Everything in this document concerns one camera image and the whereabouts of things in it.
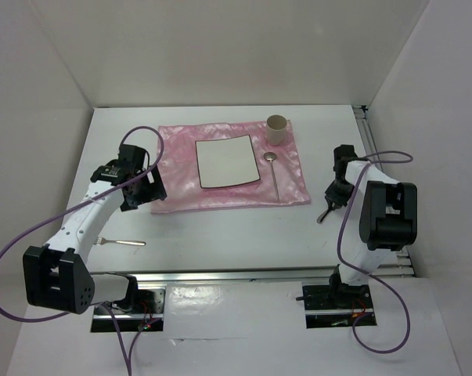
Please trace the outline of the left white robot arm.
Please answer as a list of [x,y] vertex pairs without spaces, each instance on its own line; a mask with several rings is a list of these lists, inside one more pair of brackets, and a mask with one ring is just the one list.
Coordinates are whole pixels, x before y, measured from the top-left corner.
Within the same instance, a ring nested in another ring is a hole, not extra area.
[[158,168],[145,170],[148,153],[123,144],[116,159],[90,178],[88,205],[76,210],[41,247],[23,254],[27,301],[32,306],[81,314],[96,303],[112,302],[123,313],[139,305],[138,282],[123,273],[91,275],[89,252],[115,211],[128,212],[167,196]]

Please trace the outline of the square white plate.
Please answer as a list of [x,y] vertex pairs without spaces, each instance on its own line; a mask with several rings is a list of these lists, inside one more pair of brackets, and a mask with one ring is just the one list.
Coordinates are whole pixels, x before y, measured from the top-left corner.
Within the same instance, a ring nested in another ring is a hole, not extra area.
[[198,140],[195,145],[201,188],[229,188],[261,179],[249,135]]

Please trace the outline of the silver knife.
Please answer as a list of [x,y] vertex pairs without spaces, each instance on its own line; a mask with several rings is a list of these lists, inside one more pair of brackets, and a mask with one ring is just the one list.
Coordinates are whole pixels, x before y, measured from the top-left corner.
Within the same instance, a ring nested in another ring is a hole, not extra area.
[[331,208],[327,208],[317,219],[316,219],[316,222],[318,224],[321,224],[324,219],[328,216],[329,213],[331,213],[333,211],[333,209]]

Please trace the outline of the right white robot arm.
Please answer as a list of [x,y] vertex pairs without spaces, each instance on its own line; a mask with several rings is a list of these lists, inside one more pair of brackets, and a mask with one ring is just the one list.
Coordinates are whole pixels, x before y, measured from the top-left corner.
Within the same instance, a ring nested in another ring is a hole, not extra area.
[[326,297],[336,307],[346,306],[354,293],[367,284],[392,251],[413,244],[417,235],[417,188],[384,174],[375,161],[360,157],[352,145],[342,144],[333,150],[334,180],[325,191],[327,209],[317,218],[321,223],[329,213],[346,207],[362,196],[359,238],[353,259],[341,255],[340,233],[337,256],[340,265],[330,276]]

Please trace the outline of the silver spoon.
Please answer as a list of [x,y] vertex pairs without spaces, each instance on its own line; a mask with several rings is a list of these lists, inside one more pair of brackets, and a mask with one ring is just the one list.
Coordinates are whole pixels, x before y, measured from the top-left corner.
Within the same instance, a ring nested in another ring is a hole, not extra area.
[[267,152],[264,153],[263,157],[270,165],[273,186],[274,186],[274,190],[275,190],[275,193],[276,193],[276,199],[277,199],[277,201],[280,201],[279,187],[278,187],[278,183],[277,183],[276,172],[275,172],[275,169],[274,169],[274,161],[277,159],[277,155],[274,152],[267,151]]

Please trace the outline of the pink satin cloth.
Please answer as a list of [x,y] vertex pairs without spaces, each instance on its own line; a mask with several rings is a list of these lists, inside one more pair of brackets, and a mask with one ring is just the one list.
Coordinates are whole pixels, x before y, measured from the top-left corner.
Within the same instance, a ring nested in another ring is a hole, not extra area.
[[[281,145],[271,146],[266,140],[265,126],[265,121],[160,126],[158,131],[164,141],[158,147],[164,153],[157,167],[168,196],[162,201],[154,201],[151,211],[157,214],[309,204],[311,199],[305,186],[292,127],[286,127],[286,139]],[[229,188],[201,188],[195,142],[244,135],[251,138],[261,179]],[[276,199],[270,165],[263,157],[267,151],[277,155],[274,169],[280,201]]]

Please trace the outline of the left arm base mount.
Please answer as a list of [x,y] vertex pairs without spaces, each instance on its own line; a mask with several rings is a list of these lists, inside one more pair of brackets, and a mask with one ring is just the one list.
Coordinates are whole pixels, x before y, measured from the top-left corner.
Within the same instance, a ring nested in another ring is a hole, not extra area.
[[[166,288],[160,286],[139,288],[133,303],[107,302],[117,326],[124,333],[161,332],[164,329]],[[109,312],[102,306],[94,308],[91,333],[115,333],[116,328]]]

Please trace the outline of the beige cup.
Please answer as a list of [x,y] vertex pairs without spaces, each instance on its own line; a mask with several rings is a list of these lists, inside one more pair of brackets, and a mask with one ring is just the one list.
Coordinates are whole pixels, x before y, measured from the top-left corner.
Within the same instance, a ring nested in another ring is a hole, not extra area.
[[266,140],[271,146],[281,145],[287,134],[287,119],[281,115],[274,114],[266,120]]

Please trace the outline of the silver fork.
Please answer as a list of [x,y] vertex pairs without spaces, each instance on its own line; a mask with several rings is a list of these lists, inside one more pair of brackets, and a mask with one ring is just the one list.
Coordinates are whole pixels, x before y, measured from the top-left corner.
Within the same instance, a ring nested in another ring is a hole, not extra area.
[[105,244],[120,244],[126,246],[134,246],[134,247],[143,247],[146,246],[146,242],[139,241],[139,240],[109,240],[104,237],[98,237],[94,245],[103,246]]

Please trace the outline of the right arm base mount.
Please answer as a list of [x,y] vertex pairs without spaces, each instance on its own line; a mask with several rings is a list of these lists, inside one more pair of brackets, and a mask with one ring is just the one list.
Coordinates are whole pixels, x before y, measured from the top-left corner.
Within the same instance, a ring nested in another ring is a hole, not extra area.
[[295,300],[303,303],[307,329],[351,327],[357,319],[358,326],[377,325],[367,285],[346,291],[334,291],[332,285],[304,285]]

